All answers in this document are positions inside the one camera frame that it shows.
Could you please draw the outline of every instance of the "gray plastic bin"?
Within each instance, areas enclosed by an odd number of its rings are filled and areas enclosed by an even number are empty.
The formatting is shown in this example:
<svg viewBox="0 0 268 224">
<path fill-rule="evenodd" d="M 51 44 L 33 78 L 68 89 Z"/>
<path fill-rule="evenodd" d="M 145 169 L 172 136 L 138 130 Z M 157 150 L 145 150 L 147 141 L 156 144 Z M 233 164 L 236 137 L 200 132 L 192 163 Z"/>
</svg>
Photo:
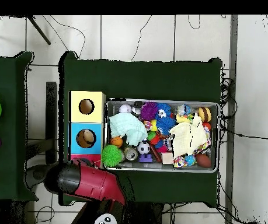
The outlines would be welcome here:
<svg viewBox="0 0 268 224">
<path fill-rule="evenodd" d="M 211 167 L 203 168 L 198 165 L 186 166 L 181 168 L 174 168 L 172 164 L 160 164 L 156 163 L 155 158 L 153 158 L 153 163 L 140 163 L 137 160 L 134 162 L 125 161 L 119 163 L 116 167 L 107 167 L 107 169 L 122 169 L 122 170 L 136 170 L 136 171 L 152 171 L 152 172 L 175 172 L 175 173 L 213 173 L 218 169 L 219 164 L 219 140 L 220 140 L 220 119 L 221 119 L 221 108 L 217 103 L 212 102 L 197 102 L 197 101 L 170 101 L 170 100 L 141 100 L 141 99 L 115 99 L 111 98 L 106 102 L 105 112 L 106 114 L 106 123 L 105 123 L 105 144 L 110 141 L 110 122 L 109 117 L 119 113 L 119 107 L 122 104 L 134 105 L 136 101 L 141 102 L 164 102 L 167 103 L 173 114 L 176 114 L 176 109 L 182 104 L 187 104 L 190 107 L 196 109 L 198 107 L 208 107 L 211 112 L 211 149 L 207 155 L 211 158 Z"/>
</svg>

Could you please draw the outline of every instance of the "green koosh ball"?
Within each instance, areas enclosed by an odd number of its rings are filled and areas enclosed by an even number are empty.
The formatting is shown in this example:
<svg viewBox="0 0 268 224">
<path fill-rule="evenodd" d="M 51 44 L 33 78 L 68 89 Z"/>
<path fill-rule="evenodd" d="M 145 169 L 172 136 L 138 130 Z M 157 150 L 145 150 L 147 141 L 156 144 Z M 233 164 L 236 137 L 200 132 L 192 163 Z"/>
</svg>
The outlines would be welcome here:
<svg viewBox="0 0 268 224">
<path fill-rule="evenodd" d="M 120 163 L 122 155 L 115 145 L 107 145 L 103 148 L 102 162 L 107 167 L 114 167 Z"/>
<path fill-rule="evenodd" d="M 148 133 L 147 140 L 151 141 L 151 140 L 153 140 L 153 138 L 154 138 L 155 136 L 156 136 L 155 131 L 150 131 L 150 132 Z"/>
</svg>

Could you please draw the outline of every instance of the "green table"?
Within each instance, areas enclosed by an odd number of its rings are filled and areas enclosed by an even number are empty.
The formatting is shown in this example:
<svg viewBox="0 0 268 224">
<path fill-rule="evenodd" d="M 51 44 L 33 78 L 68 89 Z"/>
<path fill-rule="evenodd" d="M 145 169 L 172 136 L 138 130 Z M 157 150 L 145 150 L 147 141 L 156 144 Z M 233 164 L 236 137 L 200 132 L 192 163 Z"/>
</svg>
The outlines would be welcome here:
<svg viewBox="0 0 268 224">
<path fill-rule="evenodd" d="M 0 199 L 36 200 L 24 184 L 26 160 L 25 71 L 32 52 L 0 57 Z"/>
<path fill-rule="evenodd" d="M 209 62 L 120 62 L 77 60 L 74 52 L 60 59 L 60 128 L 59 144 L 68 157 L 68 92 L 101 91 L 107 99 L 157 99 L 220 103 L 220 59 Z M 126 191 L 137 202 L 206 202 L 217 206 L 217 172 L 166 173 L 148 171 L 114 172 Z M 129 195 L 128 179 L 134 195 Z M 65 196 L 63 203 L 76 200 Z"/>
</svg>

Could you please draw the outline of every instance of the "small can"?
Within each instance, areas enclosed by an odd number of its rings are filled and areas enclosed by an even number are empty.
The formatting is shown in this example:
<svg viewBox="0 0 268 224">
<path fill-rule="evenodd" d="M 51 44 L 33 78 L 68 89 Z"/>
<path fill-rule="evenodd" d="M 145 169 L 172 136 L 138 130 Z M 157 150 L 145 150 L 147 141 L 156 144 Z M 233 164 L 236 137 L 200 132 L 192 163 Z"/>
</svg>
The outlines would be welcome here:
<svg viewBox="0 0 268 224">
<path fill-rule="evenodd" d="M 126 156 L 126 159 L 129 161 L 133 161 L 138 158 L 138 152 L 132 147 L 126 147 L 124 149 L 124 154 Z"/>
<path fill-rule="evenodd" d="M 121 153 L 121 161 L 119 163 L 124 162 L 126 160 L 126 156 L 122 150 L 120 151 L 120 153 Z"/>
</svg>

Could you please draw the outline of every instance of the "blue box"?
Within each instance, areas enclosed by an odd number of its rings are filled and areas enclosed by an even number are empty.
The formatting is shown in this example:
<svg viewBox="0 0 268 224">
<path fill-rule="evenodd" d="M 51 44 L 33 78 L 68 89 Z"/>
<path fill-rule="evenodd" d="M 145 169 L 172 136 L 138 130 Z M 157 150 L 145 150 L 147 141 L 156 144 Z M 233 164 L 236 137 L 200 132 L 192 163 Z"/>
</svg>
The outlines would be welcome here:
<svg viewBox="0 0 268 224">
<path fill-rule="evenodd" d="M 76 136 L 82 130 L 90 130 L 95 134 L 96 141 L 89 148 L 82 148 L 76 142 Z M 71 155 L 94 155 L 101 154 L 103 149 L 103 124 L 71 123 Z"/>
</svg>

